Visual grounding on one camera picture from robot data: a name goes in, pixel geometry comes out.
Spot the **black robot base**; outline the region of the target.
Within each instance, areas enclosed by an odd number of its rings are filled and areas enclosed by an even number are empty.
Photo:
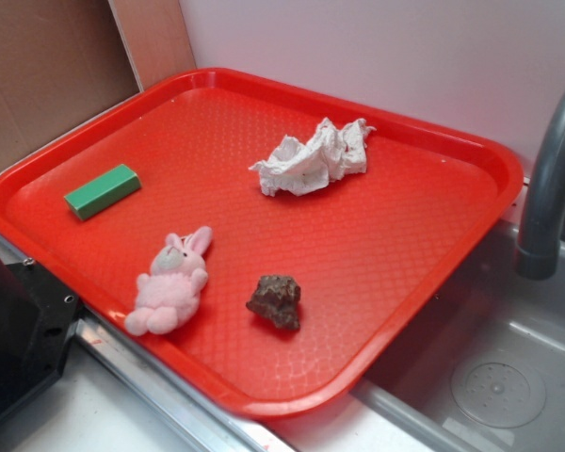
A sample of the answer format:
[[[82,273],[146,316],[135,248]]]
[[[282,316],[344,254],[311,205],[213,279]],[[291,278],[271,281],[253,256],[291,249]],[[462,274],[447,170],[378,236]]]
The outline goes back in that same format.
[[[60,379],[80,311],[42,264],[0,259],[0,423]]]

